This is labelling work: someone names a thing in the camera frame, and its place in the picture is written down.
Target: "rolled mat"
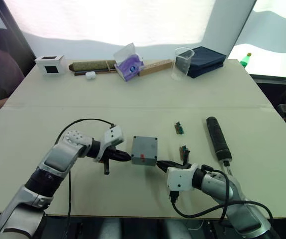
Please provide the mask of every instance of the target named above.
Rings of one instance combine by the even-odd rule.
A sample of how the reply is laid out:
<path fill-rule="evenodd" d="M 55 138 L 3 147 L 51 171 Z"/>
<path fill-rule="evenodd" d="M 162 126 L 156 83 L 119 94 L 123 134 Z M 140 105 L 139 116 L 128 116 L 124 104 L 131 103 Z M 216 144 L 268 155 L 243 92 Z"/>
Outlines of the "rolled mat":
<path fill-rule="evenodd" d="M 70 71 L 91 71 L 115 69 L 115 60 L 73 62 L 69 65 Z"/>

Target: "white box with black window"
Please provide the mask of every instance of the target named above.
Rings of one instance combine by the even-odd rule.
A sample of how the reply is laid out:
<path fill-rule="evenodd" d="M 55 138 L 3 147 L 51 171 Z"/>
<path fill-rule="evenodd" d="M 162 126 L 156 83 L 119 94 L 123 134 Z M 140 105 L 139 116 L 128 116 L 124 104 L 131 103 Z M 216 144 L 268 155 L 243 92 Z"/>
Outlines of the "white box with black window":
<path fill-rule="evenodd" d="M 64 56 L 39 56 L 35 63 L 44 75 L 60 75 L 66 72 Z"/>

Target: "black cable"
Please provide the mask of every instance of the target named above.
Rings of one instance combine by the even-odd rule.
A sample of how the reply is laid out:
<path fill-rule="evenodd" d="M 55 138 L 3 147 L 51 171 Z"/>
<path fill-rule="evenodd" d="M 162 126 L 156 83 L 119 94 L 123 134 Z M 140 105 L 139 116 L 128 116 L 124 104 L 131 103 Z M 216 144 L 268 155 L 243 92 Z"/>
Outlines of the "black cable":
<path fill-rule="evenodd" d="M 262 203 L 255 202 L 255 201 L 233 201 L 233 202 L 229 202 L 228 206 L 235 205 L 235 204 L 253 204 L 253 205 L 257 205 L 257 206 L 260 206 L 260 207 L 264 208 L 268 212 L 268 214 L 269 214 L 270 224 L 273 227 L 273 216 L 272 216 L 272 213 L 269 210 L 269 208 L 267 208 L 267 206 L 263 205 Z M 192 214 L 192 215 L 186 215 L 186 214 L 183 214 L 181 211 L 178 210 L 178 208 L 176 207 L 175 203 L 172 202 L 172 206 L 173 206 L 174 210 L 180 216 L 182 216 L 184 218 L 197 218 L 197 217 L 203 216 L 203 215 L 205 215 L 207 213 L 213 212 L 213 211 L 215 211 L 215 210 L 217 210 L 219 208 L 223 208 L 224 207 L 224 205 L 221 204 L 221 205 L 217 205 L 215 207 L 209 208 L 207 210 L 204 210 L 204 211 L 202 211 L 200 213 L 196 213 L 196 214 Z"/>
<path fill-rule="evenodd" d="M 69 128 L 71 127 L 72 125 L 76 124 L 76 123 L 79 123 L 79 122 L 82 122 L 82 121 L 87 121 L 87 120 L 93 120 L 93 121 L 99 121 L 99 122 L 103 122 L 103 123 L 106 123 L 106 124 L 109 124 L 111 127 L 114 127 L 115 125 L 113 123 L 110 123 L 108 121 L 105 121 L 105 120 L 102 120 L 102 119 L 96 119 L 96 118 L 85 118 L 85 119 L 79 119 L 79 120 L 76 120 L 74 122 L 72 122 L 71 124 L 67 125 L 61 132 L 60 134 L 58 135 L 57 139 L 55 140 L 55 143 L 54 145 L 58 144 L 61 136 L 63 135 L 63 133 Z M 69 207 L 68 207 L 68 215 L 67 215 L 67 221 L 66 221 L 66 224 L 65 224 L 65 229 L 63 231 L 63 234 L 61 236 L 62 239 L 66 239 L 67 236 L 68 236 L 68 230 L 69 230 L 69 224 L 70 224 L 70 217 L 71 217 L 71 200 L 72 200 L 72 193 L 71 193 L 71 171 L 69 171 Z"/>
<path fill-rule="evenodd" d="M 223 205 L 223 211 L 222 211 L 221 217 L 220 217 L 220 219 L 219 219 L 219 224 L 222 225 L 223 219 L 224 219 L 224 217 L 226 216 L 227 209 L 228 209 L 229 194 L 230 194 L 230 181 L 229 181 L 228 176 L 227 176 L 224 172 L 222 172 L 222 171 L 220 171 L 220 170 L 213 170 L 213 172 L 217 172 L 217 173 L 222 174 L 223 177 L 224 177 L 225 180 L 226 180 L 226 197 L 225 197 L 225 202 L 224 202 L 224 205 Z"/>

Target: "white table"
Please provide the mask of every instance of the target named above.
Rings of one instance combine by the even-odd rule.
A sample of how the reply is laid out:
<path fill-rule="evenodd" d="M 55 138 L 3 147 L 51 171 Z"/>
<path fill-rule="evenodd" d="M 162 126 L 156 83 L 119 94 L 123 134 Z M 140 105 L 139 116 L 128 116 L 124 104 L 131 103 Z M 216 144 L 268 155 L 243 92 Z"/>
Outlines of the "white table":
<path fill-rule="evenodd" d="M 219 120 L 234 161 L 232 170 L 244 193 L 266 204 L 275 217 L 286 217 L 286 125 L 270 108 L 262 109 L 132 109 L 78 107 L 3 107 L 0 111 L 0 211 L 24 184 L 68 123 L 86 117 L 121 126 L 131 152 L 135 135 L 158 138 L 158 159 L 179 162 L 179 146 L 191 150 L 190 162 L 221 169 L 206 129 L 206 118 Z M 185 134 L 176 135 L 180 121 Z M 73 127 L 99 139 L 107 126 L 84 122 Z M 113 162 L 111 174 L 89 158 L 72 169 L 72 215 L 177 217 L 168 199 L 166 176 L 157 167 Z M 199 190 L 181 193 L 178 208 L 195 213 L 216 205 Z M 68 206 L 65 179 L 47 213 L 64 215 Z M 221 211 L 205 215 L 218 218 Z"/>
<path fill-rule="evenodd" d="M 34 67 L 7 106 L 251 108 L 272 107 L 237 60 L 195 79 L 176 81 L 170 69 L 125 82 L 117 73 L 94 80 L 72 72 L 44 76 Z"/>
<path fill-rule="evenodd" d="M 216 116 L 234 161 L 232 170 L 244 193 L 286 217 L 286 125 L 243 67 L 227 60 L 223 68 L 195 79 L 174 81 L 169 70 L 124 82 L 117 74 L 87 81 L 67 73 L 44 77 L 37 68 L 0 110 L 0 211 L 24 184 L 70 122 L 87 117 L 120 125 L 131 152 L 132 138 L 156 136 L 158 159 L 179 162 L 178 148 L 191 150 L 190 162 L 221 168 L 206 129 Z M 180 121 L 185 134 L 176 135 Z M 107 127 L 83 122 L 73 127 L 99 140 Z M 111 174 L 91 159 L 72 169 L 72 215 L 177 217 L 168 200 L 166 175 L 156 167 L 113 162 Z M 178 208 L 195 213 L 216 203 L 195 190 L 181 193 Z M 47 209 L 66 215 L 67 180 Z M 218 218 L 216 211 L 206 218 Z"/>

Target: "clear plastic cup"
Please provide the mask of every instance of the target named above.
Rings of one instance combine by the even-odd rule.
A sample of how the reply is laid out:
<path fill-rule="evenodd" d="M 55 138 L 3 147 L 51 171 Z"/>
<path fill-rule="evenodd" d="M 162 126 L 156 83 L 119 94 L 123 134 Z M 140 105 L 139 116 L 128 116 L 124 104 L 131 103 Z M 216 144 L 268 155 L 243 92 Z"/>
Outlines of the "clear plastic cup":
<path fill-rule="evenodd" d="M 187 47 L 175 49 L 175 58 L 173 60 L 171 77 L 175 80 L 183 79 L 191 65 L 191 59 L 194 56 L 194 50 Z"/>

